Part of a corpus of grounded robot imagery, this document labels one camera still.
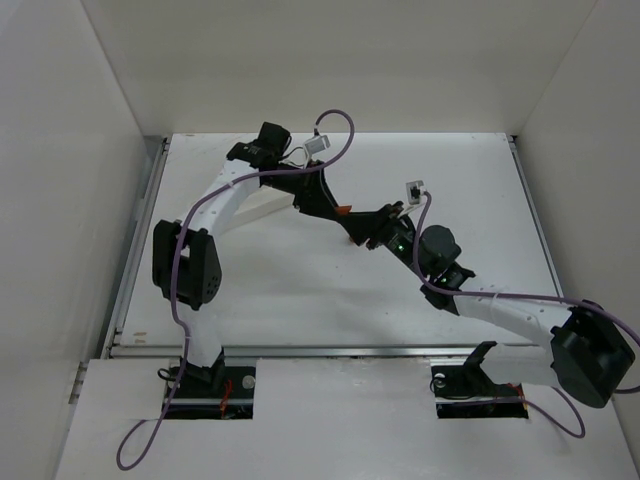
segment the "table top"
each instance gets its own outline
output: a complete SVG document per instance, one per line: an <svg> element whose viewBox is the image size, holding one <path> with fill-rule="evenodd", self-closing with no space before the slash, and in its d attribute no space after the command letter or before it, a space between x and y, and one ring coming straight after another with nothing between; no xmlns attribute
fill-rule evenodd
<svg viewBox="0 0 640 480"><path fill-rule="evenodd" d="M587 436L530 419L439 420L424 359L260 360L252 420L169 420L142 463L116 467L138 419L157 418L165 359L93 360L60 463L59 480L225 478L637 480L613 406L578 405ZM568 428L577 421L548 387L527 398ZM129 439L123 462L153 428Z"/></svg>
<svg viewBox="0 0 640 480"><path fill-rule="evenodd" d="M292 145L308 137L295 134ZM213 181L231 146L253 138L174 135L150 229L178 218ZM330 134L332 149L319 158L328 159L345 139ZM427 224L453 231L461 265L505 290L556 293L504 134L360 133L326 177L338 202L354 211L406 201L405 183L423 180L434 198ZM120 338L124 346L182 344L169 303L151 282L151 237ZM293 208L226 232L216 243L223 281L212 321L225 345L524 343L492 325L435 310L418 279L385 249L358 248L339 225Z"/></svg>

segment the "red wire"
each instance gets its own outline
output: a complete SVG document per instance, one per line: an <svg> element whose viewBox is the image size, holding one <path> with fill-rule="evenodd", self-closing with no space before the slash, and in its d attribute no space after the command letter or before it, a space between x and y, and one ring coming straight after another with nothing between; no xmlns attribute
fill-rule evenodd
<svg viewBox="0 0 640 480"><path fill-rule="evenodd" d="M233 383L231 380L227 380L227 383L224 386L224 397L220 400L220 420L224 419L224 412L227 410L227 404L229 403L229 397L231 396L232 390Z"/></svg>

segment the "white wall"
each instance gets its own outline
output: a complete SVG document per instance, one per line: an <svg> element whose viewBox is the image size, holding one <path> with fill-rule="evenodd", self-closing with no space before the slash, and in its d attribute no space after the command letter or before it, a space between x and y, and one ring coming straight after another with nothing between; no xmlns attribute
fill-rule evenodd
<svg viewBox="0 0 640 480"><path fill-rule="evenodd" d="M518 139L566 292L596 299L636 329L639 25L637 0L600 0ZM640 382L639 366L630 377ZM638 463L638 397L616 405Z"/></svg>
<svg viewBox="0 0 640 480"><path fill-rule="evenodd" d="M514 133L594 0L83 0L145 133Z"/></svg>
<svg viewBox="0 0 640 480"><path fill-rule="evenodd" d="M50 478L145 162L79 0L0 10L0 477Z"/></svg>

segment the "purple cable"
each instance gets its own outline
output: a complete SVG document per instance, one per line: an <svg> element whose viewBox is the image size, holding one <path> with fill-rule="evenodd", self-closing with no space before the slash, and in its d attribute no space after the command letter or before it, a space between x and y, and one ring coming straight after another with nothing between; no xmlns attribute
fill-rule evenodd
<svg viewBox="0 0 640 480"><path fill-rule="evenodd" d="M235 185L236 183L240 183L255 177L266 177L266 176L276 177L276 176L301 175L301 174L319 172L320 170L324 170L328 166L336 163L338 160L340 160L344 156L347 150L349 150L349 147L351 147L351 144L353 143L353 138L356 133L356 127L355 127L355 124L353 123L353 119L349 116L349 114L347 114L342 110L333 108L320 114L320 116L318 117L314 125L314 129L313 129L314 133L318 132L318 125L320 124L320 122L327 115L331 115L331 114L340 115L344 117L349 123L349 137L347 138L347 142L344 144L344 147L342 147L342 150L340 150L331 160L328 160L327 162L321 165L317 165L315 167L301 168L299 170L271 170L271 171L250 173L235 179L232 182L232 184ZM178 234L176 250L173 255L173 264L171 267L171 284L170 284L170 290L169 290L170 291L169 297L171 301L171 315L173 316L174 322L176 322L180 327L182 327L182 330L184 330L184 350L182 353L182 360L180 361L180 368L178 369L178 374L176 375L176 378L173 382L173 387L171 387L169 395L167 396L167 401L165 402L164 408L160 413L160 417L158 417L158 420L156 421L156 426L154 427L153 432L151 432L151 436L147 441L147 445L145 446L140 456L130 465L124 465L122 463L122 460L120 458L122 455L122 449L127 443L127 440L129 439L129 437L133 435L133 432L135 432L138 428L140 428L142 424L146 423L148 420L140 420L138 423L136 423L133 426L131 430L129 430L129 433L127 433L125 437L122 439L122 442L118 447L118 452L116 453L116 463L118 464L118 468L120 470L123 470L123 471L132 470L133 468L135 468L140 464L140 462L144 459L144 457L149 452L149 449L153 444L153 440L155 439L158 433L158 430L160 429L160 425L162 424L162 421L164 420L165 416L167 415L167 412L169 411L169 406L171 405L171 401L173 400L176 390L178 389L178 385L180 384L180 380L182 379L182 376L184 375L184 371L186 370L186 367L187 367L187 354L189 353L189 341L191 339L191 330L189 328L189 325L186 324L184 321L182 321L180 319L180 316L178 315L177 289L178 289L178 265L180 264L180 255L182 252L182 248L184 246L185 238L187 236L187 230L189 229L189 224L191 223L191 220L195 216L198 208L200 208L204 203L208 202L215 196L220 195L222 192L231 188L232 184L226 184L220 187L219 189L215 190L214 192L211 192L210 194L198 200L193 205L193 207L191 207L191 210L189 210L187 217L184 219L184 222L182 223L182 228L180 229L180 233Z"/></svg>
<svg viewBox="0 0 640 480"><path fill-rule="evenodd" d="M544 302L555 302L555 303L565 303L567 305L575 305L577 307L583 307L587 310L591 310L599 315L604 316L618 328L623 330L629 335L633 341L640 347L640 335L638 335L635 331L629 327L626 323L620 320L615 315L603 310L597 305L593 305L591 303L583 302L581 300L575 300L573 298L567 297L553 297L551 295L534 295L529 293L495 293L495 292L460 292L457 290L446 290L444 288L436 287L429 283L429 281L425 278L420 271L420 267L418 264L418 247L420 245L420 235L422 233L422 227L424 225L424 221L427 218L427 213L429 212L429 208L431 207L431 201L433 200L431 194L429 192L424 192L424 195L427 197L427 201L422 209L422 213L420 214L420 219L418 220L418 226L416 227L416 234L413 241L413 270L418 275L418 278L422 281L422 283L432 292L439 293L441 295L449 295L451 297L485 297L485 298L510 298L513 300L540 300ZM638 393L640 392L640 385L632 388L623 388L616 390L615 393L619 394L629 394L629 393Z"/></svg>
<svg viewBox="0 0 640 480"><path fill-rule="evenodd" d="M460 405L465 407L475 407L475 406L479 407L482 405L495 405L496 403L524 403L525 405L529 405L534 410L537 410L543 417L545 417L547 420L549 420L551 423L553 423L556 427L558 427L560 430L565 432L567 435L571 435L573 438L584 438L585 435L587 434L587 431L584 427L584 420L582 419L580 412L578 411L576 406L573 404L573 402L569 399L569 397L562 390L558 390L557 388L553 388L553 389L558 393L558 395L560 395L564 399L565 402L567 402L571 410L573 410L573 413L578 419L578 423L580 425L579 433L572 432L567 427L562 425L559 421L557 421L555 418L553 418L542 407L522 397L503 397L503 398L494 398L493 400L478 400L476 402L456 402L454 405Z"/></svg>

